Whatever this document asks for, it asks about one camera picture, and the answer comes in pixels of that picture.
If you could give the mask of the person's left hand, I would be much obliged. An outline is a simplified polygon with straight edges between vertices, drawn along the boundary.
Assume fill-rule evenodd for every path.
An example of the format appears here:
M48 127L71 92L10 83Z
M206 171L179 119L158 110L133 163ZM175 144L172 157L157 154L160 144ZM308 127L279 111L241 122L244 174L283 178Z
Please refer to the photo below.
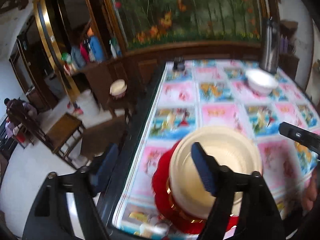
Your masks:
M317 190L317 171L313 170L308 187L304 190L302 207L305 211L311 211L318 196Z

